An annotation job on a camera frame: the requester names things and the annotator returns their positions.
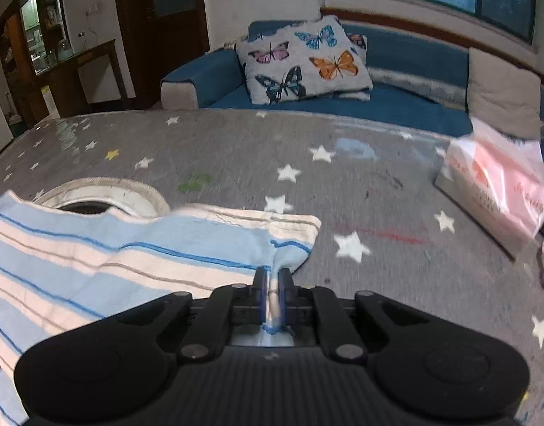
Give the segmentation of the blue white striped sweater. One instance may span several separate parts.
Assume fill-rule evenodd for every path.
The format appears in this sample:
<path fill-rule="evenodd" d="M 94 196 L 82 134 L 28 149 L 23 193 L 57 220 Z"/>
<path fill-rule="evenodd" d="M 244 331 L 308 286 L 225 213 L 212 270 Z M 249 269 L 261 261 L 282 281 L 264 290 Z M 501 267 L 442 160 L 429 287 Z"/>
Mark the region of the blue white striped sweater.
<path fill-rule="evenodd" d="M 312 215 L 191 204 L 164 217 L 53 210 L 0 196 L 0 425 L 27 415 L 13 375 L 44 339 L 186 291 L 205 298 L 247 284 L 270 289 L 309 257 L 321 228 Z"/>

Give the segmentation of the round table heater opening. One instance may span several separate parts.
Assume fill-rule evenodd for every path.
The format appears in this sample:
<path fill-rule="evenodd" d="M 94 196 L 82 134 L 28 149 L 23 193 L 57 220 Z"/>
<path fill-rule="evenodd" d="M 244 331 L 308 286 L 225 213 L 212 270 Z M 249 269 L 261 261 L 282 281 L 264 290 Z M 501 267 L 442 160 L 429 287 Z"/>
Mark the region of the round table heater opening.
<path fill-rule="evenodd" d="M 115 207 L 133 217 L 163 217 L 171 207 L 154 187 L 134 180 L 91 177 L 71 180 L 37 196 L 34 202 L 62 210 L 95 205 L 108 210 Z"/>

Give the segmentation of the butterfly print pillow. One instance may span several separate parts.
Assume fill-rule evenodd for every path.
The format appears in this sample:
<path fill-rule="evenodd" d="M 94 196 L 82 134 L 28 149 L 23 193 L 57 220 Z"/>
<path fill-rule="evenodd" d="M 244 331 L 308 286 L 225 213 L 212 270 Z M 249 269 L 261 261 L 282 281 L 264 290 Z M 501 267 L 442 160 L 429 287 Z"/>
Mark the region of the butterfly print pillow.
<path fill-rule="evenodd" d="M 361 50 L 334 16 L 243 39 L 235 50 L 255 105 L 373 88 Z"/>

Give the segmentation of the pink tissue pack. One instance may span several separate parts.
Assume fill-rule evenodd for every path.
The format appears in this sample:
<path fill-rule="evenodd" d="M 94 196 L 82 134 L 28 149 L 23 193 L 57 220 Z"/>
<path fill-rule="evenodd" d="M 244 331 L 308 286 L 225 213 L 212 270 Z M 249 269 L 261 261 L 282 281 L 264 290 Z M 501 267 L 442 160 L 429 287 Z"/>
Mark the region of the pink tissue pack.
<path fill-rule="evenodd" d="M 516 260 L 544 225 L 540 145 L 518 145 L 477 118 L 471 125 L 450 141 L 435 185 Z"/>

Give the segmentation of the blue sofa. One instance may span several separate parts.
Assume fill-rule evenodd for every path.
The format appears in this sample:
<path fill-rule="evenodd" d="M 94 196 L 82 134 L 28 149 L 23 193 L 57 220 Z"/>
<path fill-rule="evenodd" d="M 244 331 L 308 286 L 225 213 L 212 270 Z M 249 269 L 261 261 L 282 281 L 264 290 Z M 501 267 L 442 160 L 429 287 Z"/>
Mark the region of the blue sofa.
<path fill-rule="evenodd" d="M 471 132 L 465 101 L 468 50 L 374 25 L 344 29 L 361 38 L 355 49 L 374 88 L 352 98 L 329 93 L 282 102 L 278 109 L 363 118 L 449 137 Z M 161 82 L 161 104 L 167 110 L 253 108 L 243 65 L 234 50 L 223 48 L 168 74 Z"/>

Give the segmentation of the dark wooden door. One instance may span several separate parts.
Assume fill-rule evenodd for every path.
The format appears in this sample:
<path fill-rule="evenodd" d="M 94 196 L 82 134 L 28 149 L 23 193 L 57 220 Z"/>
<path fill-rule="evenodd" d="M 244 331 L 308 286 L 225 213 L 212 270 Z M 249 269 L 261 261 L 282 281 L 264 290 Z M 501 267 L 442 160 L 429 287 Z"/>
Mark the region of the dark wooden door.
<path fill-rule="evenodd" d="M 209 49 L 204 0 L 116 0 L 136 103 L 160 100 L 161 80 Z"/>

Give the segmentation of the beige cushion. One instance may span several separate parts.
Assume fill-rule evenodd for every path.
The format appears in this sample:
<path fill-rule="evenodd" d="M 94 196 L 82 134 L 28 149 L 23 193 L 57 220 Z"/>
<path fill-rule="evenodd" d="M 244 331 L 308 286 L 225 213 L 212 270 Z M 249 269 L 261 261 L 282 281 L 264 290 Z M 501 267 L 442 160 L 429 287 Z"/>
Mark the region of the beige cushion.
<path fill-rule="evenodd" d="M 468 114 L 526 141 L 541 134 L 541 79 L 485 51 L 468 54 Z"/>

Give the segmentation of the dark wooden cabinet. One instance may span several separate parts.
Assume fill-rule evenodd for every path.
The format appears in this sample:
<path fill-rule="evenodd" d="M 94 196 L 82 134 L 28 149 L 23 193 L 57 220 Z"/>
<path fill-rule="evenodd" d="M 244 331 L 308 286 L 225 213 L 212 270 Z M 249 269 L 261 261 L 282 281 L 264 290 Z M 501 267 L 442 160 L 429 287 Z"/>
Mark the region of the dark wooden cabinet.
<path fill-rule="evenodd" d="M 134 94 L 115 0 L 0 0 L 0 94 L 12 129 L 126 109 Z"/>

